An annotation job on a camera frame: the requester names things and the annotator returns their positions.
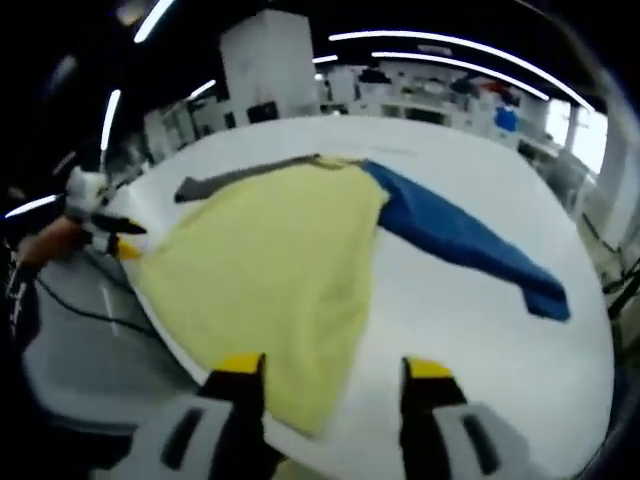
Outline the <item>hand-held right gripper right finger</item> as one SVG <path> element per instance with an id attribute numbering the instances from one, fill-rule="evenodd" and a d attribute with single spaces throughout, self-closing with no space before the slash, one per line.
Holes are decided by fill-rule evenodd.
<path id="1" fill-rule="evenodd" d="M 467 400 L 452 371 L 402 359 L 399 445 L 407 479 L 529 479 L 526 439 L 493 409 Z"/>

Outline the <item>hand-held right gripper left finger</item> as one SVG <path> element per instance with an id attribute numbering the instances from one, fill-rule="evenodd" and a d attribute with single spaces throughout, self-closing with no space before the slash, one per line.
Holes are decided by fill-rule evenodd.
<path id="1" fill-rule="evenodd" d="M 167 405 L 133 436 L 132 479 L 270 479 L 283 459 L 265 440 L 266 356 L 231 357 L 194 395 Z"/>

